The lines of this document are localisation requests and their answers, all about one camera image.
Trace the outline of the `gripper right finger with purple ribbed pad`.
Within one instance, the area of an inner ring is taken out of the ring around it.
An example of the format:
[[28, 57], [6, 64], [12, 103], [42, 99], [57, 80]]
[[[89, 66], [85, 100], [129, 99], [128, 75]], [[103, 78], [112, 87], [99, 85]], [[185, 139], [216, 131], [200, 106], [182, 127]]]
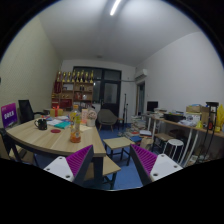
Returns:
[[166, 154], [156, 155], [137, 145], [130, 145], [132, 157], [142, 185], [148, 185], [182, 169]]

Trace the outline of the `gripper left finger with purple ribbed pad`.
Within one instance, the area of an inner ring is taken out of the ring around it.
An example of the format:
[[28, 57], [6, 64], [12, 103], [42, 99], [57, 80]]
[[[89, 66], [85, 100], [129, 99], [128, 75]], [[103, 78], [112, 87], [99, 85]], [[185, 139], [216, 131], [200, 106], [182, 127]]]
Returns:
[[93, 155], [93, 146], [89, 145], [67, 157], [58, 156], [44, 170], [81, 186]]

